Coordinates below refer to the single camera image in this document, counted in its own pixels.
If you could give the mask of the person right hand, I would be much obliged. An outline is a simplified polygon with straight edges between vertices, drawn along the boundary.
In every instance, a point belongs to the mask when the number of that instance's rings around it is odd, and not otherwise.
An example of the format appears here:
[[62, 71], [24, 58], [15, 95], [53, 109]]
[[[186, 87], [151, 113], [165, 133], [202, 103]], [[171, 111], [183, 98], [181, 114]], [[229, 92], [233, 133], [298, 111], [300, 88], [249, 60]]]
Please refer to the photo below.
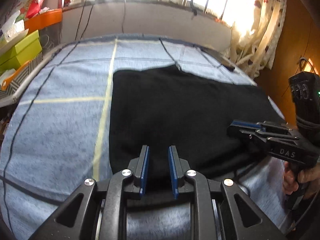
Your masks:
[[293, 192], [296, 192], [298, 190], [299, 183], [310, 183], [307, 191], [304, 194], [304, 199], [308, 199], [315, 195], [319, 190], [319, 179], [319, 163], [317, 163], [313, 168], [300, 171], [297, 176], [291, 170], [290, 163], [284, 163], [282, 187], [285, 194], [291, 195]]

